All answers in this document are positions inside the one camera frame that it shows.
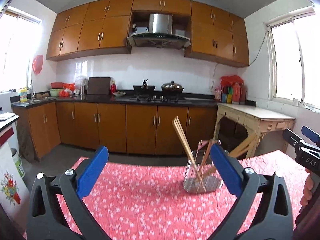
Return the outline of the person's right hand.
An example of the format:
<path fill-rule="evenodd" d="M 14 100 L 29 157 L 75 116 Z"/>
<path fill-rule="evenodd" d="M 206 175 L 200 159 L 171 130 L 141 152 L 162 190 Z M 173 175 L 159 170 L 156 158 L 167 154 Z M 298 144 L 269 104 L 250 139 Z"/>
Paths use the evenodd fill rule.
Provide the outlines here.
<path fill-rule="evenodd" d="M 309 174 L 305 180 L 304 188 L 303 188 L 303 196 L 300 200 L 301 206 L 307 206 L 309 201 L 312 198 L 312 189 L 314 186 L 314 181 L 311 178 L 311 171 L 308 170 L 307 168 L 305 171 Z"/>

